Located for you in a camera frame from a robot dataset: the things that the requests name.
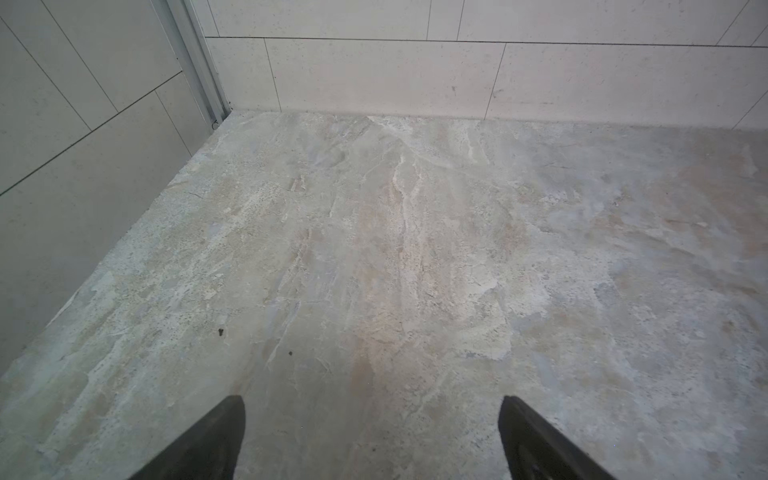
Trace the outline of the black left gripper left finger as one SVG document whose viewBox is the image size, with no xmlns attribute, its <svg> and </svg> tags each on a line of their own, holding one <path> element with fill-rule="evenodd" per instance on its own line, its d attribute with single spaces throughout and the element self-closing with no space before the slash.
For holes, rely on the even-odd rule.
<svg viewBox="0 0 768 480">
<path fill-rule="evenodd" d="M 245 426 L 243 398 L 227 396 L 135 472 L 130 480 L 232 480 Z"/>
</svg>

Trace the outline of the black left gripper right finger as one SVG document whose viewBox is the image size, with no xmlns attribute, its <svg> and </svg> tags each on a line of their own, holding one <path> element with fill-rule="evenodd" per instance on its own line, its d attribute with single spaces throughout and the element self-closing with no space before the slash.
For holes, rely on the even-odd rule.
<svg viewBox="0 0 768 480">
<path fill-rule="evenodd" d="M 503 398 L 497 426 L 513 479 L 614 479 L 517 396 Z"/>
</svg>

